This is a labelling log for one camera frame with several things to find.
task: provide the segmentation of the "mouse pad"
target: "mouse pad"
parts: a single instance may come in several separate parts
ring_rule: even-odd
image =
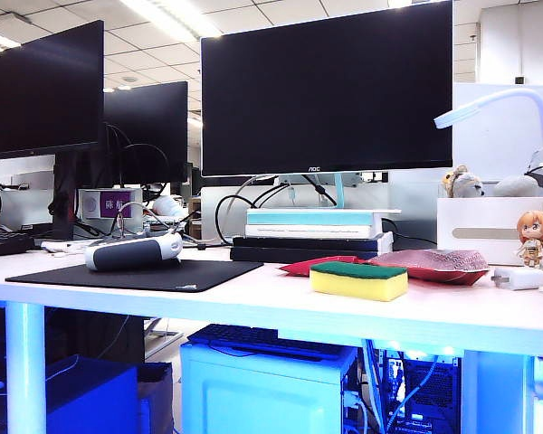
[[[257,269],[261,262],[224,260],[166,260],[155,267],[121,271],[90,271],[86,265],[52,269],[7,278],[8,282],[73,285],[78,287],[201,292]]]

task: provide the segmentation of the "stuffed toy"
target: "stuffed toy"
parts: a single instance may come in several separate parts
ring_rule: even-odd
[[[449,197],[481,197],[484,195],[482,182],[469,172],[466,165],[459,165],[443,178],[444,188]]]

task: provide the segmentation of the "computer monitor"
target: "computer monitor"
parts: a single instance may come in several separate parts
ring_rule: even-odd
[[[184,182],[187,179],[187,82],[116,90],[105,93],[104,99],[115,182]]]
[[[0,158],[96,146],[102,59],[102,21],[0,52]]]
[[[203,39],[203,175],[451,166],[451,1]]]

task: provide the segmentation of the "sponge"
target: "sponge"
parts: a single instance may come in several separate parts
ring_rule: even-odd
[[[405,268],[346,262],[312,265],[310,282],[314,291],[378,301],[393,300],[408,290]]]

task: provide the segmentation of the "white desk lamp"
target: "white desk lamp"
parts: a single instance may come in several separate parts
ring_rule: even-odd
[[[451,111],[447,111],[438,118],[434,118],[434,123],[439,129],[450,127],[451,125],[454,125],[457,122],[462,121],[463,119],[470,118],[476,115],[477,113],[479,113],[479,111],[481,111],[481,108],[486,106],[487,104],[490,104],[493,101],[498,101],[499,99],[505,99],[509,97],[528,97],[533,99],[535,104],[537,104],[539,121],[541,124],[541,136],[543,136],[543,99],[536,91],[525,88],[503,90],[501,92],[491,93],[490,95],[476,99],[469,104],[465,104]]]

